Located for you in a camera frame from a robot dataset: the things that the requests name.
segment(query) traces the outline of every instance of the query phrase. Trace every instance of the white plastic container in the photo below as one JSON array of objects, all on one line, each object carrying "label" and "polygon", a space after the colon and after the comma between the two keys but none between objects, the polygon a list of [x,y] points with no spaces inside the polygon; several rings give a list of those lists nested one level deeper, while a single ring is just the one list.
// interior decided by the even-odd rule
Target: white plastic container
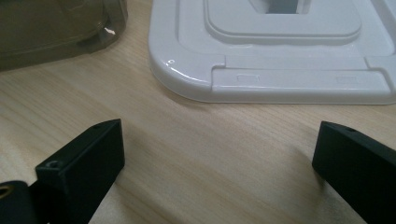
[{"label": "white plastic container", "polygon": [[203,102],[396,103],[396,1],[295,1],[154,0],[151,69]]}]

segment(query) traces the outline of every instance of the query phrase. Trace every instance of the brown translucent container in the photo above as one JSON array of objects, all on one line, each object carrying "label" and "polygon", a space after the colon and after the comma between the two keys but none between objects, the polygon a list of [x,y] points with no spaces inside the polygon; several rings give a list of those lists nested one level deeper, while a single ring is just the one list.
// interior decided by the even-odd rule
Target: brown translucent container
[{"label": "brown translucent container", "polygon": [[1,0],[0,71],[104,49],[127,17],[125,0]]}]

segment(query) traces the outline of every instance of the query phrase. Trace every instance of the white plastic lid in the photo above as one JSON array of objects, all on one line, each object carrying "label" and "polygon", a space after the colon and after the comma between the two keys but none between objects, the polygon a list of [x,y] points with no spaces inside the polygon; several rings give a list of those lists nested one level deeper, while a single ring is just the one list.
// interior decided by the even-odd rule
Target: white plastic lid
[{"label": "white plastic lid", "polygon": [[154,75],[204,102],[396,102],[396,1],[274,2],[154,0]]}]

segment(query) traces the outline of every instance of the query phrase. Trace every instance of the wooden table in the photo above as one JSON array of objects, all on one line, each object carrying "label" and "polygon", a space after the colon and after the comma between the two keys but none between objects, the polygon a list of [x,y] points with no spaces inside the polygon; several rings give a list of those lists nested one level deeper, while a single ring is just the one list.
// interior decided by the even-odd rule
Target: wooden table
[{"label": "wooden table", "polygon": [[396,105],[204,104],[151,74],[149,0],[90,55],[0,73],[0,182],[121,118],[126,166],[92,223],[363,223],[311,167],[322,120],[396,148]]}]

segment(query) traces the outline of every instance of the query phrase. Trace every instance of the wood grain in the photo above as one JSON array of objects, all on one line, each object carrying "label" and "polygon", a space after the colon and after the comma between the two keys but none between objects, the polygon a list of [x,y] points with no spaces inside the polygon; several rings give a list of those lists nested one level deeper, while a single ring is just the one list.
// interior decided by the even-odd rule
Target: wood grain
[{"label": "wood grain", "polygon": [[122,119],[126,167],[92,223],[364,223],[311,167],[322,120],[396,148],[396,105],[204,104],[151,74],[151,1],[130,0],[120,40],[0,73],[0,182],[94,123]]}]

